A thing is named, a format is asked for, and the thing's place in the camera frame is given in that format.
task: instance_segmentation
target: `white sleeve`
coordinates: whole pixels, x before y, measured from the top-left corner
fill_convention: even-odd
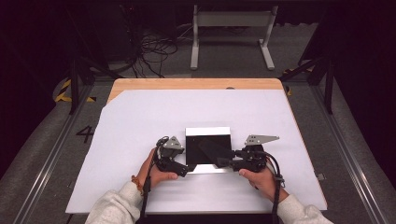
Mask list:
[[[277,215],[285,224],[332,223],[314,205],[303,206],[292,194],[279,204]]]
[[[108,191],[93,206],[85,223],[136,223],[143,197],[136,184],[127,182],[120,191]]]

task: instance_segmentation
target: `human hand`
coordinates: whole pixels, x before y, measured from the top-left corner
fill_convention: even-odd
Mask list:
[[[146,177],[148,175],[149,166],[151,163],[151,159],[154,155],[154,151],[155,151],[154,149],[152,149],[150,151],[150,153],[148,154],[148,158],[143,162],[142,167],[140,167],[140,171],[137,174],[139,183],[142,186],[145,185]],[[151,186],[150,186],[151,188],[154,188],[155,186],[157,186],[161,181],[175,180],[178,178],[178,175],[175,173],[160,171],[156,165],[154,165],[151,168],[150,176],[151,176]]]
[[[251,172],[247,169],[240,169],[239,174],[248,180],[251,187],[258,189],[264,198],[274,202],[276,181],[270,169],[265,167],[265,169],[262,169],[258,173]],[[289,194],[280,188],[279,202],[282,202],[288,196]]]

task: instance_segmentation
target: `black square object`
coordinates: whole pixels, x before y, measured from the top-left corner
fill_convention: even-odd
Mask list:
[[[220,167],[218,158],[233,158],[229,134],[186,136],[188,165],[216,164]]]

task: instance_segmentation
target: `metal stand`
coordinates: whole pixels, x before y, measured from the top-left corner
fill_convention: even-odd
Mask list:
[[[70,109],[69,114],[73,115],[76,111],[79,103],[85,99],[80,99],[79,92],[79,83],[82,82],[83,86],[91,86],[95,81],[95,77],[93,76],[90,67],[94,67],[102,73],[114,77],[121,78],[120,75],[108,71],[101,65],[82,57],[76,57],[73,62],[70,64],[70,79],[71,79],[71,88],[72,88],[72,107]]]
[[[262,55],[269,70],[275,66],[268,50],[268,41],[274,26],[277,7],[271,11],[198,11],[194,6],[193,13],[193,43],[191,53],[191,70],[198,69],[199,26],[265,26],[265,38],[259,40]]]

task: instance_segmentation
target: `white tabletop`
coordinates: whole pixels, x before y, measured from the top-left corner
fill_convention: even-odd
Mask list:
[[[124,91],[104,107],[66,213],[89,213],[107,190],[136,175],[155,143],[185,128],[230,127],[233,150],[249,134],[275,135],[264,144],[278,161],[286,190],[303,204],[327,204],[283,90]],[[272,204],[238,173],[189,175],[162,182],[147,214],[271,213]]]

